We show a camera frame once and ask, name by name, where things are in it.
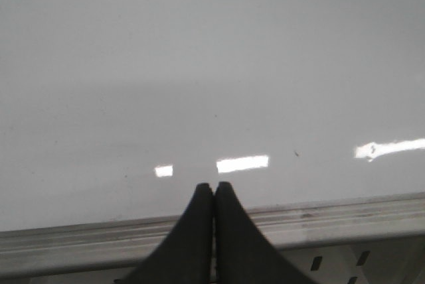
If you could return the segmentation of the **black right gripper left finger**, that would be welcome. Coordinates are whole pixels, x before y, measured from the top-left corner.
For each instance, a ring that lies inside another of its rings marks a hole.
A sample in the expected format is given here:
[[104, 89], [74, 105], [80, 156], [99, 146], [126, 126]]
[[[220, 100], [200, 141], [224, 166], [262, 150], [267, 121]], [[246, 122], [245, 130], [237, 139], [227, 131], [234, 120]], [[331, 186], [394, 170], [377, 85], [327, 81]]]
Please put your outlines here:
[[201, 183], [173, 229], [122, 283], [208, 283], [212, 238], [213, 192]]

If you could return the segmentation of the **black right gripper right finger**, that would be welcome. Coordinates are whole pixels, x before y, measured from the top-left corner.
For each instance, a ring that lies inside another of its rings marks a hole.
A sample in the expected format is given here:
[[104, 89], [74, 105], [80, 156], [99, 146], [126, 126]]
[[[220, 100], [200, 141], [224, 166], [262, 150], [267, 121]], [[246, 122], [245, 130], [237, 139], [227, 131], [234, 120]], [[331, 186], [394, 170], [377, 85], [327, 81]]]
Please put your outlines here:
[[215, 192], [216, 261], [221, 283], [289, 283], [285, 261], [239, 202], [232, 185]]

